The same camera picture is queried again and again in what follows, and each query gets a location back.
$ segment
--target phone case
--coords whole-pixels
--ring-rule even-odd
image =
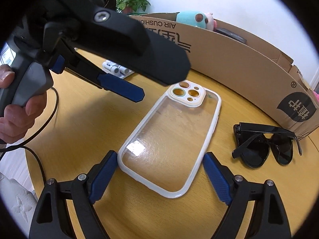
[[[220,96],[196,83],[172,85],[119,150],[122,171],[167,198],[189,189],[221,108]]]

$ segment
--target white wall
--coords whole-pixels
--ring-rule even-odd
[[[294,59],[313,87],[319,58],[310,39],[292,13],[279,0],[149,0],[146,12],[200,10],[245,29],[273,44]]]

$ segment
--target human hand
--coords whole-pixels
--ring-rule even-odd
[[[14,72],[8,65],[0,66],[0,88],[8,88],[13,82]],[[12,144],[23,138],[34,125],[47,105],[47,93],[30,98],[25,107],[10,104],[0,118],[0,139]]]

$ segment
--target sunglasses lens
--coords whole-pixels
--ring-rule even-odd
[[[240,145],[254,134],[251,132],[242,132],[239,138]],[[250,167],[260,167],[266,160],[269,153],[269,146],[266,142],[265,136],[260,135],[256,137],[241,154],[242,160]]]
[[[289,164],[292,160],[292,138],[274,134],[271,138],[271,149],[279,164]]]

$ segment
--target sunglasses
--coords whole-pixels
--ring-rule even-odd
[[[284,128],[243,123],[234,125],[234,134],[237,148],[232,152],[232,157],[240,156],[242,161],[252,168],[258,168],[264,164],[271,148],[278,164],[287,165],[292,160],[292,141],[296,140],[299,154],[302,155],[299,141],[294,132]],[[266,138],[264,134],[273,134]]]

